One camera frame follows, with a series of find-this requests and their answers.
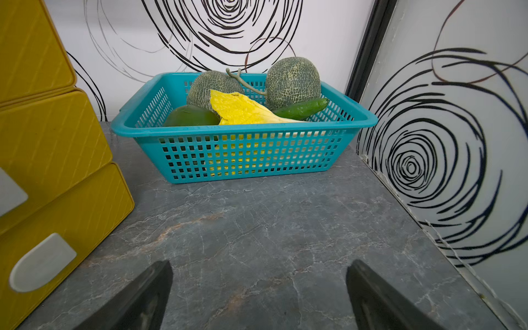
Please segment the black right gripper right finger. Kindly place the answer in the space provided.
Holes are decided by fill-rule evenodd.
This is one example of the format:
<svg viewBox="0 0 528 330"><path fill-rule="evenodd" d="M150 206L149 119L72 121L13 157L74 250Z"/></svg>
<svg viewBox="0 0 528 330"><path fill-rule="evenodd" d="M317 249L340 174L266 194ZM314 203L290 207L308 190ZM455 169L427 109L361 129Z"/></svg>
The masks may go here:
<svg viewBox="0 0 528 330"><path fill-rule="evenodd" d="M346 270L346 287L359 329L441 329L411 301L356 259Z"/></svg>

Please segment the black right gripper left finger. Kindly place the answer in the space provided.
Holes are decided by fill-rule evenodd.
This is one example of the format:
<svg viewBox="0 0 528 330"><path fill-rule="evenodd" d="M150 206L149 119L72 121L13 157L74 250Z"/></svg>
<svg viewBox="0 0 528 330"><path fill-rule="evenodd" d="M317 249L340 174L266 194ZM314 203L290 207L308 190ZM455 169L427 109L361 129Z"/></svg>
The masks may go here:
<svg viewBox="0 0 528 330"><path fill-rule="evenodd" d="M168 260L156 261L77 329L159 329L173 283Z"/></svg>

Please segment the yellow plastic drawer cabinet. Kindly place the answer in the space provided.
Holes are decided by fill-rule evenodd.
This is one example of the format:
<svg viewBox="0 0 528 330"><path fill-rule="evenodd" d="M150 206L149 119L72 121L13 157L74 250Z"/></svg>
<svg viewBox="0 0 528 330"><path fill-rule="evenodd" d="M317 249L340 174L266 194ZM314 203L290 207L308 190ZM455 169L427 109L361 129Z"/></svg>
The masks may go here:
<svg viewBox="0 0 528 330"><path fill-rule="evenodd" d="M1 328L15 329L134 202L43 1L1 2Z"/></svg>

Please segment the teal plastic basket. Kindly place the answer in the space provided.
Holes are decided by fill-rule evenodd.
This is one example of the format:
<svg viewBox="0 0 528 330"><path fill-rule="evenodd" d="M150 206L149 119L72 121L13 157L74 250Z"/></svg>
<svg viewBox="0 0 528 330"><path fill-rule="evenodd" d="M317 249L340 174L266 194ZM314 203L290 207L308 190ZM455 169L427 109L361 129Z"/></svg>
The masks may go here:
<svg viewBox="0 0 528 330"><path fill-rule="evenodd" d="M356 134L377 117L327 83L329 101L305 124L166 126L187 102L195 73L159 74L121 108L112 131L133 138L172 184L328 170Z"/></svg>

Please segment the green avocado toy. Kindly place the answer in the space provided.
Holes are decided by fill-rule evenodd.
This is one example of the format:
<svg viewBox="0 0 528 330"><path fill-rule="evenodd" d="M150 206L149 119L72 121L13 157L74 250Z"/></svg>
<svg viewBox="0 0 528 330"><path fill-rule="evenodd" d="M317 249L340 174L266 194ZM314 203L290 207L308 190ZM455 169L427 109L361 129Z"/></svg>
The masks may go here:
<svg viewBox="0 0 528 330"><path fill-rule="evenodd" d="M191 127L218 125L220 117L213 111L195 105L184 105L173 110L165 120L164 127Z"/></svg>

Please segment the green cucumber toy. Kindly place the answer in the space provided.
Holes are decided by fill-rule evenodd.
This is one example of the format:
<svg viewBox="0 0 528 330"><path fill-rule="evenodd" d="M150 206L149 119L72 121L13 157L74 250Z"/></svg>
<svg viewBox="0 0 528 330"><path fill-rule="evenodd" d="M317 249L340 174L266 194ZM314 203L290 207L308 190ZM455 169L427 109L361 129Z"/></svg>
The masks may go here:
<svg viewBox="0 0 528 330"><path fill-rule="evenodd" d="M314 114L324 110L329 103L327 98L317 98L303 101L300 103L291 104L287 107L282 107L274 112L275 115L281 118L291 120L306 120Z"/></svg>

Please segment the left netted melon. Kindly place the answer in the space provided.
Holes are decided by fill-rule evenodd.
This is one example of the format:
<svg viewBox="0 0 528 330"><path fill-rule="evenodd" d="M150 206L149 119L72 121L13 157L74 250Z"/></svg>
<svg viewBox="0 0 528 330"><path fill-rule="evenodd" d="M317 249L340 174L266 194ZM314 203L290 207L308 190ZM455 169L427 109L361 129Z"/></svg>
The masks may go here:
<svg viewBox="0 0 528 330"><path fill-rule="evenodd" d="M192 83L187 97L187 104L213 112L214 110L210 104L211 90L216 90L225 94L231 94L234 92L241 94L244 93L239 82L228 74L220 71L205 71Z"/></svg>

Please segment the netted melon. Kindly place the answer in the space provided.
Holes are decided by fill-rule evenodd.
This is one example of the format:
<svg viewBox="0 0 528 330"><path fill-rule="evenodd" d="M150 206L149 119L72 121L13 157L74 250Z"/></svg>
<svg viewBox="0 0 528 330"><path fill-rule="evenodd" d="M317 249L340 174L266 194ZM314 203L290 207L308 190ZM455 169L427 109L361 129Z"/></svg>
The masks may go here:
<svg viewBox="0 0 528 330"><path fill-rule="evenodd" d="M225 94L231 94L234 92L241 94L244 93L239 82L228 74L220 71L205 71L192 83L187 97L187 104L213 112L214 110L210 104L211 90L216 90Z"/></svg>
<svg viewBox="0 0 528 330"><path fill-rule="evenodd" d="M320 75L306 58L281 59L269 69L266 77L266 106L276 111L292 104L320 98Z"/></svg>

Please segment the right netted melon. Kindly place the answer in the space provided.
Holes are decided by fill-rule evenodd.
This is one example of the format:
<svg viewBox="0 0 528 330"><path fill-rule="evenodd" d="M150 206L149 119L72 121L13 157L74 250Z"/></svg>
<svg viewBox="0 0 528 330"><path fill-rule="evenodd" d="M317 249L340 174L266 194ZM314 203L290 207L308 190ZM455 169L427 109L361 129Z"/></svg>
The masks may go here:
<svg viewBox="0 0 528 330"><path fill-rule="evenodd" d="M320 98L320 75L306 58L281 59L269 69L266 77L266 106L276 111L292 104Z"/></svg>

